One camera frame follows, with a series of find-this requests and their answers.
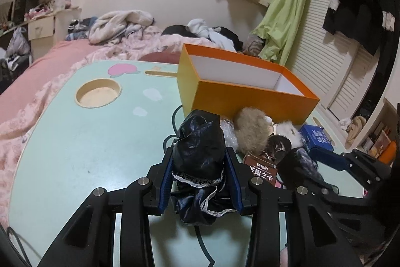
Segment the white fluffy pompom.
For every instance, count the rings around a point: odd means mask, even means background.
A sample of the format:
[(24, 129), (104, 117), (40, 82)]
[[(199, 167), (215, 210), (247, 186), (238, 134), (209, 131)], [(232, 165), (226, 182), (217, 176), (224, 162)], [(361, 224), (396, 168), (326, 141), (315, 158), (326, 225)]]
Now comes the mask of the white fluffy pompom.
[(292, 148), (303, 147), (303, 136), (291, 121), (284, 121), (276, 124), (275, 131), (276, 134), (285, 136), (291, 142)]

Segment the black lace-trimmed fabric pouch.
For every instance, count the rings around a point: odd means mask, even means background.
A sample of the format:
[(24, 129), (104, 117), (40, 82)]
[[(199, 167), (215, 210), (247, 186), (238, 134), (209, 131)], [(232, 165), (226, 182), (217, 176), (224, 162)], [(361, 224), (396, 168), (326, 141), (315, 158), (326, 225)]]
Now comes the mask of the black lace-trimmed fabric pouch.
[(211, 225), (235, 212), (225, 172), (225, 137), (220, 116), (192, 111), (182, 122), (173, 145), (172, 171), (176, 181), (175, 212), (192, 226)]

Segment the black hanging clothes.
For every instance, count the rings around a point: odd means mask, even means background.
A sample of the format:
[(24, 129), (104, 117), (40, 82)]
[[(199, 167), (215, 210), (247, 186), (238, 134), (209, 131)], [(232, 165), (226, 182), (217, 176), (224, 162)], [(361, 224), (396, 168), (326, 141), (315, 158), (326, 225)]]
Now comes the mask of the black hanging clothes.
[(330, 0), (323, 28), (356, 40), (380, 59), (395, 55), (399, 42), (399, 6), (395, 0)]

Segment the round black lens cap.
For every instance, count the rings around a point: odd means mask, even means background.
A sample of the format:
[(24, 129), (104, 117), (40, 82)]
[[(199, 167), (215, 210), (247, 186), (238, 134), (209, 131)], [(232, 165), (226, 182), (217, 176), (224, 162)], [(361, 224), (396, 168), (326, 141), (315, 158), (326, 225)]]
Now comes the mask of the round black lens cap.
[(292, 143), (287, 137), (279, 134), (273, 134), (269, 137), (266, 152), (272, 160), (280, 161), (291, 150)]

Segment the brown card box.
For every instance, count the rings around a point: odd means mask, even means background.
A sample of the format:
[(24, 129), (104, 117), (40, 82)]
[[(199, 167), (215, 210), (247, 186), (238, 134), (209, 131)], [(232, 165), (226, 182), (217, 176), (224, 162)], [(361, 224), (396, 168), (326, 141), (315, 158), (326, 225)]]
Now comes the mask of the brown card box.
[(281, 188), (281, 184), (277, 180), (277, 167), (274, 164), (251, 153), (244, 156), (243, 163), (250, 167), (255, 177), (262, 178), (275, 188)]

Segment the blue small box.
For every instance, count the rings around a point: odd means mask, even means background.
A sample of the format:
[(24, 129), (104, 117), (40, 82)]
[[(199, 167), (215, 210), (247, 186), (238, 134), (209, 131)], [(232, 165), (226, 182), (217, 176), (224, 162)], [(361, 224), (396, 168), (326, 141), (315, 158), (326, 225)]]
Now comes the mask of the blue small box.
[(322, 128), (314, 125), (303, 125), (300, 128), (300, 133), (303, 136), (307, 150), (314, 147), (323, 148), (328, 151), (334, 150)]

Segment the white drawer cabinet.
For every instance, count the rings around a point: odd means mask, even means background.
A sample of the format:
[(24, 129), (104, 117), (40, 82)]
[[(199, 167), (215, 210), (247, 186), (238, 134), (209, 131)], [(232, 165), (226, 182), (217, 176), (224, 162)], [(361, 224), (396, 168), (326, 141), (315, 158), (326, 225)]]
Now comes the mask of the white drawer cabinet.
[(38, 60), (46, 55), (51, 48), (65, 40), (69, 24), (79, 19), (81, 8), (71, 8), (48, 14), (28, 23), (28, 40), (30, 42), (32, 59)]

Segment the green hanging garment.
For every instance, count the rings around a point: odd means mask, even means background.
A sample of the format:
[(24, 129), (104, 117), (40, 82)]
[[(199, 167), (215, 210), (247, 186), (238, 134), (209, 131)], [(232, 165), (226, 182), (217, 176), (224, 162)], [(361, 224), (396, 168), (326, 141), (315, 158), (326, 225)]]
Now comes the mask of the green hanging garment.
[(300, 26), (307, 0), (272, 0), (263, 20), (252, 31), (265, 40), (258, 54), (262, 60), (286, 64)]

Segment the cream crumpled blanket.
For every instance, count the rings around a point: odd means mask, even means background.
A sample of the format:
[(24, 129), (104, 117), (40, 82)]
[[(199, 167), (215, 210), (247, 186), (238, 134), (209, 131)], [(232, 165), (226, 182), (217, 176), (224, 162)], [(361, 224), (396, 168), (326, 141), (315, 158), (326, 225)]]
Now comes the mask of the cream crumpled blanket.
[(114, 39), (128, 27), (128, 24), (148, 27), (153, 22), (153, 15), (141, 10), (109, 12), (97, 18), (89, 30), (88, 40), (91, 44), (97, 45)]

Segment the beige furry plush keychain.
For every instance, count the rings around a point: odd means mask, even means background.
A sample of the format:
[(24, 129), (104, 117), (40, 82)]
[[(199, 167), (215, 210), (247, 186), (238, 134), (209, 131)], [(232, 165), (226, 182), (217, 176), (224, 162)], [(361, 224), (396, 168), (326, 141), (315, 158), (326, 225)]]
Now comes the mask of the beige furry plush keychain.
[(273, 120), (257, 108), (242, 108), (234, 118), (237, 150), (243, 154), (261, 154), (273, 134)]

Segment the clear plastic bag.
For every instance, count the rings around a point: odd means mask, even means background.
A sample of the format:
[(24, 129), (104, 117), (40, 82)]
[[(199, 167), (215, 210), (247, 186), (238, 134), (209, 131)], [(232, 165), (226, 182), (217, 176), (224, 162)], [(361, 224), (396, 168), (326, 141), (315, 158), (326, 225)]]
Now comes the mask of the clear plastic bag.
[(220, 120), (220, 128), (224, 134), (224, 141), (226, 147), (231, 147), (234, 152), (238, 149), (238, 140), (235, 135), (233, 122), (228, 119)]

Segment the orange cardboard box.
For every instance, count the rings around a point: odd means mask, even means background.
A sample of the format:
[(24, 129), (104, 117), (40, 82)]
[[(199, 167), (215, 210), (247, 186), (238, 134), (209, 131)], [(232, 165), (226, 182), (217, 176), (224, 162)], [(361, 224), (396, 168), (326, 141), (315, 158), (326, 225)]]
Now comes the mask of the orange cardboard box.
[(319, 98), (286, 67), (244, 54), (185, 43), (176, 77), (183, 112), (234, 119), (257, 108), (275, 123), (302, 125)]

